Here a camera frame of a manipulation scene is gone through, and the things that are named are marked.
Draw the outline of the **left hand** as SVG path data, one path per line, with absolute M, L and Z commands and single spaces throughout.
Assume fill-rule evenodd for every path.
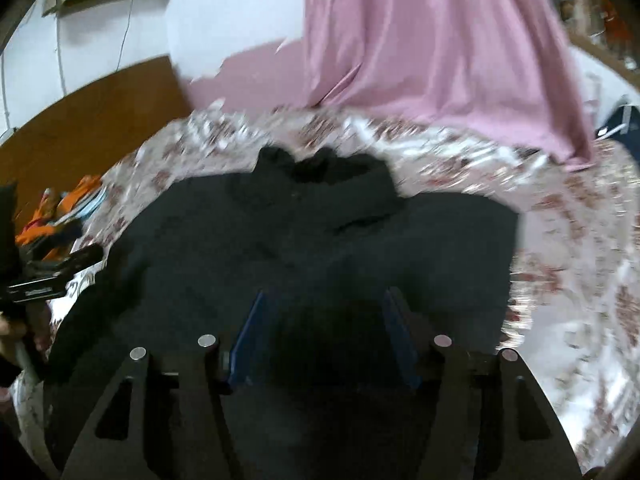
M 51 344 L 50 323 L 51 311 L 45 302 L 28 304 L 16 321 L 1 315 L 1 355 L 17 365 L 16 346 L 24 338 L 32 338 L 38 351 L 47 351 Z

